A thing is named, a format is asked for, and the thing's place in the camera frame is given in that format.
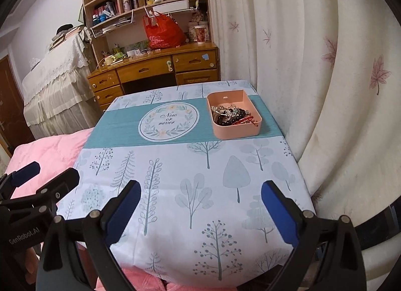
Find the pink blanket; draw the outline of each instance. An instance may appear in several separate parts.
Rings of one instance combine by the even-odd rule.
[[[17,171],[32,161],[36,161],[41,166],[39,175],[17,188],[13,198],[23,197],[34,194],[41,186],[62,173],[65,169],[74,165],[79,153],[93,128],[85,129],[71,135],[51,136],[39,139],[35,142],[20,145],[15,149],[6,173],[10,174]],[[180,286],[173,283],[165,287],[159,278],[156,278],[139,268],[123,270],[131,284],[138,291],[204,291],[205,289]],[[98,279],[98,291],[104,288]],[[225,289],[226,291],[236,291],[236,288]]]
[[[41,166],[39,175],[17,188],[13,198],[34,194],[41,186],[72,167],[93,128],[70,135],[41,138],[15,149],[6,173],[17,171],[32,161]]]

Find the storage tray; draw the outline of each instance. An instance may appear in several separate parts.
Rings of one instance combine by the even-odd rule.
[[[210,106],[229,107],[231,105],[235,105],[238,108],[248,110],[253,116],[256,125],[252,123],[232,126],[217,125],[213,121]],[[256,136],[260,132],[262,117],[260,116],[244,90],[211,93],[207,97],[207,107],[209,110],[210,119],[212,121],[213,133],[219,139],[235,139]]]

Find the plastic bag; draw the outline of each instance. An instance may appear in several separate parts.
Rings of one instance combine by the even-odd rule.
[[[157,13],[155,16],[156,25],[152,25],[148,16],[144,16],[143,18],[145,32],[150,41],[149,47],[151,49],[164,49],[181,46],[185,42],[186,37],[178,24],[164,14],[155,13]]]

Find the small white box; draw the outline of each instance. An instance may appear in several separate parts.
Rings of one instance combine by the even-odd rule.
[[[153,7],[153,11],[163,14],[182,10],[189,10],[189,0],[180,0],[177,2],[155,5]]]

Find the metal screw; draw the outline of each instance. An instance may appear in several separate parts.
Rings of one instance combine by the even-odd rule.
[[[343,221],[344,223],[349,223],[351,219],[347,215],[342,215],[341,221]]]
[[[307,219],[312,219],[312,218],[315,216],[315,214],[313,214],[313,212],[312,212],[312,211],[309,211],[309,210],[304,210],[304,211],[302,212],[302,214],[303,214],[304,217],[306,217]]]
[[[91,211],[91,212],[89,213],[89,216],[90,216],[92,219],[98,218],[99,215],[100,215],[100,211],[99,211],[99,210],[93,210],[93,211]]]

